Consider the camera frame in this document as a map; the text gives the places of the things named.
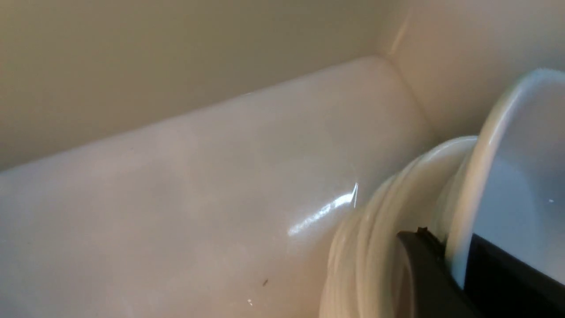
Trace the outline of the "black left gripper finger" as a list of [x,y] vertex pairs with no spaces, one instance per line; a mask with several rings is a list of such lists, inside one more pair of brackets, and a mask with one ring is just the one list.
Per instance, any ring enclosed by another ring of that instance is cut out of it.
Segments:
[[473,235],[464,286],[444,263],[445,248],[427,228],[395,239],[398,318],[562,318],[563,284]]

